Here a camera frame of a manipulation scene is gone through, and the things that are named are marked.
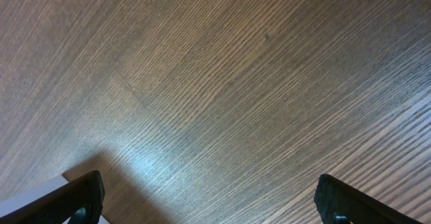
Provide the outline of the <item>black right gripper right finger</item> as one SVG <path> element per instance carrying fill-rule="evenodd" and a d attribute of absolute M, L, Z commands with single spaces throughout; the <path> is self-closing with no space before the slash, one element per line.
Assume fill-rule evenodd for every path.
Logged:
<path fill-rule="evenodd" d="M 420 224 L 329 174 L 319 177 L 314 203 L 324 224 Z"/>

